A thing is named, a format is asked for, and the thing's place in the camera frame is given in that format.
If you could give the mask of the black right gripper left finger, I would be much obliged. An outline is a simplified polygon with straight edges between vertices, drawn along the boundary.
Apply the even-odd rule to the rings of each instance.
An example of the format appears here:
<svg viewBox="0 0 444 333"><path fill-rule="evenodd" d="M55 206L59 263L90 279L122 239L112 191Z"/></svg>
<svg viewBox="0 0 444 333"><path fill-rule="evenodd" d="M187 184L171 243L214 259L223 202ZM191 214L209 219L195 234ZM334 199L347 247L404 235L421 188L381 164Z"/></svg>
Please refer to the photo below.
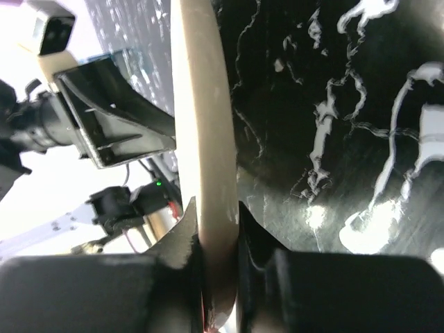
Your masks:
<svg viewBox="0 0 444 333"><path fill-rule="evenodd" d="M143 254L15 257L1 266L2 332L202 332L196 202Z"/></svg>

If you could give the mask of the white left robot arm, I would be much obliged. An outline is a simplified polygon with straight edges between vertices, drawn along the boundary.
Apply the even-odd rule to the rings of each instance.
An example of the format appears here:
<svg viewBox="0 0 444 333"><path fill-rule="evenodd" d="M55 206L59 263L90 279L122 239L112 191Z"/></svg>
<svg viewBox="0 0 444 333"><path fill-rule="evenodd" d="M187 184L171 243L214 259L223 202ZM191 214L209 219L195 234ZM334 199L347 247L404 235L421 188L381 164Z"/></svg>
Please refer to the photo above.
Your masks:
<svg viewBox="0 0 444 333"><path fill-rule="evenodd" d="M154 158L174 150L173 117L136 92L111 58L59 71L54 92L18 101L15 90L1 84L1 194L31 170L22 164L25 152L75 146L83 159L99 169L138 162L151 175L147 185L131 191L126 185L107 187L67 216L1 242L7 260L34 245L72 231L78 224L97 225L104 234L75 246L74 253L99 253L146 216L170 204L181 205L173 177Z"/></svg>

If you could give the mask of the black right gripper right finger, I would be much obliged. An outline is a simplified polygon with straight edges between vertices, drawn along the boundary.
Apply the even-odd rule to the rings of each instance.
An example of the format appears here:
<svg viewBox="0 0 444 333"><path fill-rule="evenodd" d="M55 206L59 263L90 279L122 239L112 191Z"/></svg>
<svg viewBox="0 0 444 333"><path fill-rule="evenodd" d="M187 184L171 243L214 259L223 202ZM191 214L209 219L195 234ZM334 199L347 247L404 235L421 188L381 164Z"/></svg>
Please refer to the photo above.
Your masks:
<svg viewBox="0 0 444 333"><path fill-rule="evenodd" d="M239 207L240 332L442 332L443 280L423 259L298 252Z"/></svg>

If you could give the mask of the pink cream tree plate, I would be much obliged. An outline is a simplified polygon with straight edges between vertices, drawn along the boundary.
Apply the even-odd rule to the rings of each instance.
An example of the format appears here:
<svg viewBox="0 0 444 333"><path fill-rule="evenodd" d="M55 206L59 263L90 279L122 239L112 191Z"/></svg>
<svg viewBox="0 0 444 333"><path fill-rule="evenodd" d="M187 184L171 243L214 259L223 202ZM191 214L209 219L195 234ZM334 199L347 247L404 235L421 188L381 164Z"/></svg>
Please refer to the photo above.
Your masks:
<svg viewBox="0 0 444 333"><path fill-rule="evenodd" d="M214 332L237 294L239 204L230 90L209 1L171 3L171 61L182 201L196 203L205 329Z"/></svg>

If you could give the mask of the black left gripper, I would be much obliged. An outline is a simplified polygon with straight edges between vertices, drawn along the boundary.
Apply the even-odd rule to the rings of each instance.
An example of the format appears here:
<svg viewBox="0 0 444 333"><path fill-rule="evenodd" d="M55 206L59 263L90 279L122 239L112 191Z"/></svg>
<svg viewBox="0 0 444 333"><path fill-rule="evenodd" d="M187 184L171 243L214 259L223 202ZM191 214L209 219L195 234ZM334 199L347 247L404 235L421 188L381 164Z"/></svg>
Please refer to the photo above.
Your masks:
<svg viewBox="0 0 444 333"><path fill-rule="evenodd" d="M1 172L30 173L20 154L75 146L99 169L151 157L176 147L174 118L139 94L110 58L53 76L56 93L42 83L26 86L26 98L1 81Z"/></svg>

